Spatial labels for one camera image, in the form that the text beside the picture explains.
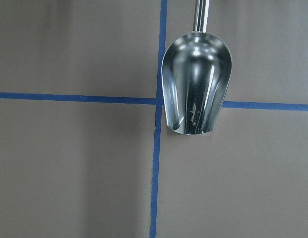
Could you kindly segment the shiny metal scoop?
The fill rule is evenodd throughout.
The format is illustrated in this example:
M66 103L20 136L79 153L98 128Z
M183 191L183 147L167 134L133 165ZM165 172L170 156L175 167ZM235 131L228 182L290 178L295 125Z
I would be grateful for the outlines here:
M207 32L208 13L209 1L196 1L193 30L176 39L162 60L166 122L179 134L214 129L230 82L231 52L222 39Z

